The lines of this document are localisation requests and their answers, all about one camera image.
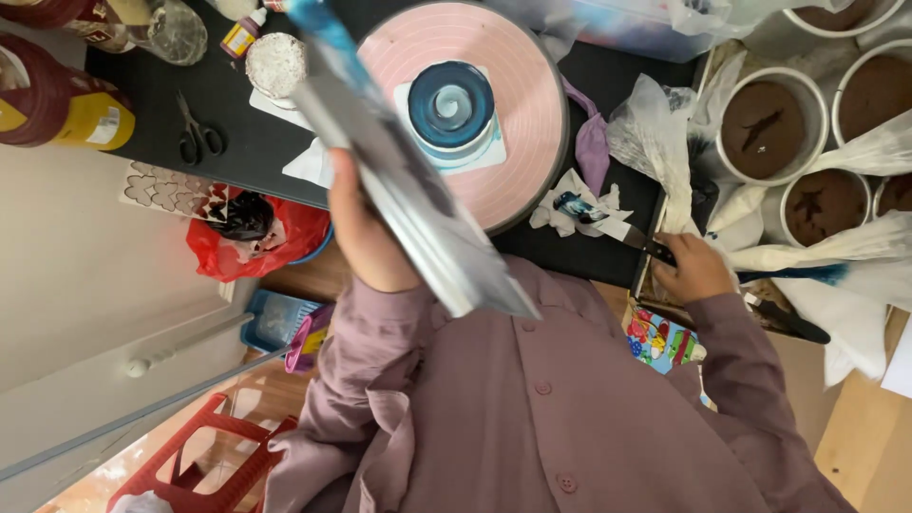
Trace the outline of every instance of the blue basket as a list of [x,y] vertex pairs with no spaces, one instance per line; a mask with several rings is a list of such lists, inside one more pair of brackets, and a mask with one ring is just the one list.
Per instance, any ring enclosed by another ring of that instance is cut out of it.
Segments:
[[305,262],[309,262],[309,261],[313,260],[314,258],[316,258],[317,255],[319,255],[320,253],[323,253],[323,250],[326,249],[326,245],[329,244],[329,241],[332,240],[332,238],[333,238],[333,224],[330,223],[329,229],[326,231],[326,236],[323,237],[323,242],[320,243],[320,246],[317,246],[315,250],[311,251],[310,253],[308,253],[305,256],[302,256],[301,258],[298,258],[294,262],[288,262],[288,265],[296,266],[297,264],[303,264]]
[[247,311],[256,317],[241,327],[241,342],[260,351],[278,351],[291,343],[304,317],[322,306],[323,303],[257,290],[247,304]]

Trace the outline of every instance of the black table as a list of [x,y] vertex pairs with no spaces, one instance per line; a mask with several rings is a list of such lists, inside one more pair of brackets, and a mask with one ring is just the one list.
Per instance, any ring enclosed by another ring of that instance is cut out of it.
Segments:
[[[182,68],[165,63],[142,50],[112,55],[90,48],[86,70],[120,88],[132,101],[136,131],[113,153],[186,173],[198,174],[245,189],[303,204],[326,207],[326,190],[285,176],[282,168],[310,145],[314,134],[249,105],[253,86],[244,63],[226,54],[219,43],[233,22],[203,0],[184,0],[199,13],[209,31],[209,49],[202,60]],[[330,0],[352,37],[359,40],[377,24],[416,0]],[[296,31],[285,15],[270,13],[264,32]],[[690,86],[696,63],[671,64],[615,50],[576,43],[558,65],[566,78],[591,98],[607,116],[633,90],[640,73],[668,86]],[[204,156],[188,166],[178,154],[183,117],[174,98],[183,91],[193,116],[219,128],[228,141],[224,155]],[[571,138],[564,169],[578,170],[575,134],[586,121],[583,110],[570,102]],[[633,210],[628,221],[649,233],[660,194],[657,183],[642,173],[612,162],[605,180],[621,189],[621,207]],[[528,258],[541,267],[630,288],[642,253],[602,236],[574,234],[561,238],[551,227],[533,230],[526,219],[492,238],[499,250]]]

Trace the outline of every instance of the scissors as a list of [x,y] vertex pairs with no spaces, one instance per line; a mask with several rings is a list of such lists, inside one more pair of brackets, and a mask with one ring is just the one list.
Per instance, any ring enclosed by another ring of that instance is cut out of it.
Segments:
[[206,151],[213,157],[224,153],[225,143],[222,136],[212,128],[196,122],[190,114],[190,108],[187,107],[187,100],[179,89],[177,91],[177,104],[181,108],[184,120],[187,122],[187,126],[181,132],[181,141],[179,143],[181,159],[189,165],[200,163],[202,158],[201,146],[205,147]]

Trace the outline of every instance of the knife handle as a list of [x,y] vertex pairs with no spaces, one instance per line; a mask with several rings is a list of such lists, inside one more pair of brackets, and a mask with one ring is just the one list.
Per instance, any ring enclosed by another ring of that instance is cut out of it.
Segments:
[[671,253],[668,246],[665,246],[664,244],[649,239],[646,241],[646,247],[644,247],[643,250],[660,262],[664,262],[672,267],[678,266],[678,260],[675,259],[674,254]]
[[819,326],[809,320],[802,319],[797,313],[789,313],[772,301],[763,300],[755,308],[760,313],[780,321],[789,328],[795,330],[806,340],[817,344],[830,343],[830,334],[822,330]]

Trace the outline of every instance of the red plastic stool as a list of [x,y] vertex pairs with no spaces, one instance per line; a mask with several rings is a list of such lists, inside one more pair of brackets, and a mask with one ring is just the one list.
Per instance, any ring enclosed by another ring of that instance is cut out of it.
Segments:
[[[159,498],[171,504],[174,513],[231,513],[244,500],[275,464],[282,460],[282,453],[270,453],[266,444],[283,431],[297,427],[297,419],[286,417],[273,432],[247,421],[228,415],[217,414],[215,409],[227,399],[223,393],[214,393],[209,401],[175,434],[149,461],[133,475],[117,493],[108,501],[108,511],[114,508],[121,496],[141,495],[147,491],[155,492]],[[193,489],[204,478],[201,469],[194,463],[183,474],[181,472],[181,452],[187,440],[201,427],[211,427],[226,433],[237,434],[259,446],[254,453],[238,468],[234,474],[215,493],[198,494]],[[168,462],[172,455],[174,465],[171,469],[171,482],[160,481],[155,474]],[[253,509],[263,510],[263,500]]]

